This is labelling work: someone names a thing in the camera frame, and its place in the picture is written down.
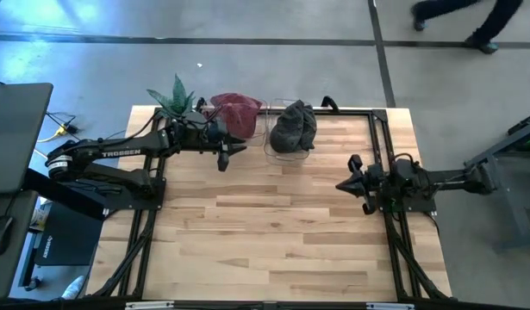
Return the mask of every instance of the wooden table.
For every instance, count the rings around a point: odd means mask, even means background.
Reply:
[[[143,126],[153,109],[134,106],[127,135]],[[387,112],[395,152],[420,160],[408,109]],[[350,175],[349,155],[372,163],[368,122],[359,116],[317,121],[316,148],[302,167],[269,164],[263,137],[232,156],[226,172],[216,169],[211,154],[181,152],[167,159],[167,191],[153,233],[144,299],[396,299],[382,215],[365,216],[362,200],[334,187]],[[142,165],[143,157],[119,162],[124,170]],[[101,288],[123,259],[133,213],[120,211],[104,222],[88,293]],[[432,221],[408,214],[408,223],[416,259],[449,295]],[[407,273],[406,264],[402,269]],[[409,291],[408,279],[405,284]]]

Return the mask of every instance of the gray floor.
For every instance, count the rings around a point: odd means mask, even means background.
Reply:
[[[385,40],[462,40],[492,7],[485,1],[429,22],[416,34],[413,0],[377,0]],[[178,38],[373,40],[366,0],[5,0],[0,34],[103,34]],[[530,0],[500,34],[530,42]],[[397,107],[410,108],[423,164],[454,169],[530,115],[530,49],[485,56],[452,48],[386,48]],[[324,95],[344,106],[385,107],[374,46],[129,45],[0,41],[0,79],[50,82],[51,111],[78,115],[83,137],[123,129],[146,89],[171,89],[174,73],[197,96],[239,91],[265,99]],[[46,121],[41,137],[55,131]],[[64,139],[38,145],[49,152]],[[42,169],[34,158],[33,167]],[[441,244],[462,301],[530,307],[530,249],[496,253],[514,232],[497,195],[439,193]],[[41,268],[45,287],[12,295],[52,299],[86,269]]]

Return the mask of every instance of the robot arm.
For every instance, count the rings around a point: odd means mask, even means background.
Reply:
[[[131,192],[152,194],[152,180],[145,170],[124,171],[92,163],[100,158],[120,158],[146,155],[168,158],[180,151],[218,153],[218,169],[225,171],[228,158],[246,149],[244,142],[230,137],[219,120],[206,121],[196,112],[180,121],[173,121],[158,131],[142,137],[125,139],[83,139],[67,141],[48,154],[48,176],[58,182],[73,182],[80,178],[126,186]]]
[[[496,186],[484,164],[463,170],[427,171],[418,162],[398,159],[391,164],[390,172],[380,164],[371,164],[362,172],[362,160],[352,155],[348,162],[351,177],[335,186],[357,197],[364,197],[365,214],[373,214],[379,203],[387,210],[430,212],[430,202],[439,190],[463,189],[473,194],[487,195]]]

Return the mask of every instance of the gray cloth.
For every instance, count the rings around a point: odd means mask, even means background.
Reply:
[[[315,148],[315,136],[313,107],[297,100],[278,117],[276,126],[271,130],[270,142],[272,149],[279,153],[308,151]]]

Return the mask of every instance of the black pants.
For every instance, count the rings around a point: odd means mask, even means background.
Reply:
[[[427,0],[416,4],[416,19],[425,21],[430,18],[467,8],[481,0]],[[495,7],[490,12],[485,23],[476,30],[473,37],[478,43],[487,43],[496,37],[521,6],[523,0],[496,0]]]

